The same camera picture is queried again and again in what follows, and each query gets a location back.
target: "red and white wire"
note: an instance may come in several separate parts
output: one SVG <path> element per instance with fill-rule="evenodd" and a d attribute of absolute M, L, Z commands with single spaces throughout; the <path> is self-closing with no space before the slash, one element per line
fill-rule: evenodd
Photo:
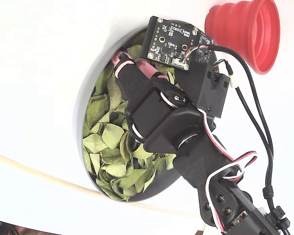
<path fill-rule="evenodd" d="M 212 199 L 211 199 L 211 196 L 210 196 L 210 191 L 209 191 L 209 185 L 210 185 L 210 181 L 211 179 L 218 175 L 220 172 L 224 171 L 225 169 L 228 169 L 230 167 L 233 167 L 235 165 L 237 165 L 239 162 L 245 160 L 245 158 L 248 159 L 250 158 L 249 162 L 246 164 L 246 166 L 252 164 L 256 159 L 257 159 L 257 156 L 256 156 L 256 152 L 255 151 L 251 151 L 251 152 L 247 152 L 246 154 L 240 156 L 238 159 L 234 160 L 233 162 L 219 168 L 218 170 L 216 170 L 215 172 L 211 173 L 208 178 L 207 178 L 207 181 L 206 181 L 206 184 L 205 184 L 205 193 L 206 193 L 206 196 L 207 196 L 207 199 L 208 199 L 208 203 L 210 205 L 210 209 L 211 209 L 211 212 L 212 212 L 212 216 L 213 216 L 213 219 L 214 219 L 214 222 L 215 222 L 215 225 L 217 227 L 217 229 L 220 231 L 220 232 L 224 232 L 224 227 L 222 225 L 222 222 L 219 218 L 219 215 L 216 211 L 216 208 L 214 207 L 213 205 L 213 202 L 212 202 Z"/>
<path fill-rule="evenodd" d="M 213 172 L 208 178 L 207 178 L 207 181 L 206 181 L 206 186 L 205 186 L 205 192 L 206 192 L 206 196 L 207 196 L 207 199 L 208 199 L 208 203 L 210 205 L 210 208 L 211 208 L 211 211 L 212 211 L 212 215 L 213 215 L 213 219 L 214 219 L 214 222 L 215 222 L 215 225 L 216 227 L 218 228 L 218 230 L 220 232 L 224 232 L 224 227 L 221 223 L 221 220 L 219 218 L 219 215 L 212 203 L 212 200 L 211 200 L 211 196 L 210 196 L 210 192 L 209 192 L 209 185 L 210 185 L 210 180 L 213 176 L 215 176 L 216 174 L 220 173 L 221 171 L 229 168 L 229 167 L 232 167 L 232 166 L 235 166 L 235 165 L 238 165 L 240 167 L 240 173 L 235 175 L 235 176 L 225 176 L 223 178 L 227 179 L 227 180 L 230 180 L 230 181 L 236 181 L 238 179 L 240 179 L 243 174 L 245 173 L 245 167 L 246 166 L 249 166 L 251 163 L 253 163 L 255 160 L 256 160 L 256 156 L 255 154 L 257 154 L 255 151 L 250 151 L 250 152 L 247 152 L 245 153 L 244 155 L 240 156 L 238 159 L 234 160 L 230 154 L 226 151 L 226 149 L 216 140 L 216 138 L 214 137 L 214 135 L 212 134 L 209 126 L 208 126 L 208 121 L 207 121 L 207 114 L 204 110 L 202 109 L 198 109 L 202 114 L 203 114 L 203 122 L 204 122 L 204 127 L 205 127 L 205 130 L 206 130 L 206 133 L 208 134 L 208 137 L 210 139 L 210 141 L 214 144 L 214 146 L 222 153 L 224 154 L 227 158 L 230 159 L 231 163 L 229 163 L 228 165 L 225 165 L 223 167 L 221 167 L 220 169 L 218 169 L 217 171 Z M 251 156 L 252 159 L 246 164 L 245 167 L 243 167 L 243 169 L 241 168 L 241 166 L 239 165 L 239 163 L 246 157 L 248 156 Z"/>

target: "red silicone cup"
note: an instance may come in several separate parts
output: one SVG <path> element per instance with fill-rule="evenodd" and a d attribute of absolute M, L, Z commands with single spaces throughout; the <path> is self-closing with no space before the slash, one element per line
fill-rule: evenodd
<path fill-rule="evenodd" d="M 280 44 L 280 19 L 273 0 L 226 3 L 210 9 L 205 32 L 217 45 L 238 52 L 258 74 L 268 73 Z"/>

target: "electronic component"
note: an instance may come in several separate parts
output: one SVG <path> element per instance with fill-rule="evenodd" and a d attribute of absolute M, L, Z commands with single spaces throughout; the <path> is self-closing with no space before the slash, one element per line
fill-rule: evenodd
<path fill-rule="evenodd" d="M 210 50 L 198 48 L 185 59 L 187 53 L 197 46 L 209 45 L 213 40 L 196 26 L 185 22 L 167 21 L 156 16 L 149 20 L 141 57 L 188 70 L 194 59 L 208 64 Z"/>

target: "mounting hole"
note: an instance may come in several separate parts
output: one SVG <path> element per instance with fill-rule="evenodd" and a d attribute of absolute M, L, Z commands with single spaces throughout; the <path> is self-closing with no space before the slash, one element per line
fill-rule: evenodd
<path fill-rule="evenodd" d="M 166 41 L 166 39 L 164 37 L 159 38 L 159 42 L 164 43 L 165 41 Z"/>

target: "black cable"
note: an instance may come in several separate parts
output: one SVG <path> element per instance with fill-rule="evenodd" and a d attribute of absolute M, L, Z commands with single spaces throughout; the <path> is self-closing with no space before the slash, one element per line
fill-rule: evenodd
<path fill-rule="evenodd" d="M 264 146 L 266 148 L 266 151 L 267 151 L 267 155 L 268 155 L 268 169 L 267 169 L 267 177 L 266 177 L 266 186 L 270 186 L 271 185 L 271 182 L 272 182 L 272 170 L 273 170 L 273 156 L 272 156 L 272 152 L 270 150 L 270 147 L 269 147 L 269 144 L 267 142 L 267 139 L 265 137 L 265 134 L 264 132 L 262 131 L 261 127 L 259 126 L 257 120 L 255 119 L 253 113 L 251 112 L 251 110 L 249 109 L 244 97 L 243 97 L 243 94 L 240 90 L 240 88 L 236 88 L 236 93 L 237 95 L 239 96 L 249 118 L 251 119 L 252 123 L 254 124 L 258 134 L 260 135 L 260 138 L 262 140 L 262 142 L 264 143 Z M 269 209 L 270 211 L 274 210 L 274 206 L 272 204 L 269 205 L 269 202 L 268 202 L 268 206 L 269 206 Z"/>
<path fill-rule="evenodd" d="M 225 52 L 227 54 L 232 55 L 233 57 L 235 57 L 240 62 L 240 64 L 243 66 L 243 68 L 244 68 L 244 70 L 245 70 L 245 72 L 247 74 L 249 84 L 250 84 L 250 87 L 251 87 L 251 90 L 252 90 L 252 93 L 253 93 L 253 97 L 254 97 L 254 100 L 255 100 L 255 104 L 256 104 L 256 107 L 257 107 L 257 111 L 258 111 L 258 114 L 260 116 L 263 127 L 265 129 L 265 133 L 266 133 L 267 138 L 264 135 L 261 127 L 259 126 L 259 124 L 258 124 L 257 120 L 255 119 L 254 115 L 252 114 L 251 110 L 249 109 L 240 88 L 237 88 L 236 92 L 237 92 L 237 94 L 238 94 L 238 96 L 239 96 L 239 98 L 240 98 L 240 100 L 241 100 L 241 102 L 242 102 L 242 104 L 243 104 L 249 118 L 251 119 L 252 123 L 254 124 L 255 128 L 257 129 L 257 131 L 258 131 L 258 133 L 259 133 L 259 135 L 260 135 L 260 137 L 261 137 L 261 139 L 262 139 L 262 141 L 264 143 L 264 146 L 266 148 L 269 162 L 268 162 L 268 168 L 267 168 L 266 180 L 265 181 L 266 181 L 266 186 L 267 187 L 272 187 L 271 186 L 272 171 L 273 171 L 273 144 L 272 144 L 272 138 L 271 138 L 271 134 L 270 134 L 267 122 L 265 120 L 264 114 L 263 114 L 261 106 L 260 106 L 260 102 L 259 102 L 258 95 L 257 95 L 257 92 L 256 92 L 256 87 L 255 87 L 251 72 L 249 70 L 249 67 L 246 64 L 245 60 L 237 52 L 235 52 L 235 51 L 233 51 L 233 50 L 231 50 L 231 49 L 229 49 L 227 47 L 209 45 L 208 48 L 211 49 L 211 50 L 221 51 L 221 52 Z M 267 200 L 268 207 L 269 207 L 270 211 L 273 211 L 275 209 L 274 203 L 273 203 L 273 198 L 272 197 L 267 197 L 266 200 Z M 282 230 L 282 232 L 283 232 L 284 235 L 291 235 L 290 232 L 288 231 L 288 229 Z"/>
<path fill-rule="evenodd" d="M 256 107 L 257 107 L 257 110 L 258 110 L 258 114 L 259 114 L 260 120 L 261 120 L 261 122 L 262 122 L 262 124 L 264 126 L 265 133 L 266 133 L 266 136 L 267 136 L 267 139 L 268 139 L 268 144 L 269 144 L 270 150 L 272 152 L 272 156 L 273 156 L 273 144 L 272 144 L 271 134 L 270 134 L 266 119 L 264 117 L 263 111 L 262 111 L 260 103 L 259 103 L 259 99 L 258 99 L 258 95 L 257 95 L 257 92 L 256 92 L 256 87 L 255 87 L 254 80 L 252 78 L 251 72 L 250 72 L 250 70 L 248 68 L 248 65 L 246 64 L 245 60 L 237 52 L 235 52 L 235 51 L 233 51 L 233 50 L 231 50 L 231 49 L 229 49 L 227 47 L 209 45 L 208 48 L 211 49 L 211 50 L 221 51 L 221 52 L 225 52 L 227 54 L 232 55 L 243 66 L 243 68 L 244 68 L 244 70 L 245 70 L 245 72 L 247 74 L 249 84 L 250 84 L 250 87 L 251 87 L 251 91 L 252 91 L 252 94 L 253 94 L 253 97 L 254 97 L 254 100 L 255 100 L 255 104 L 256 104 Z"/>

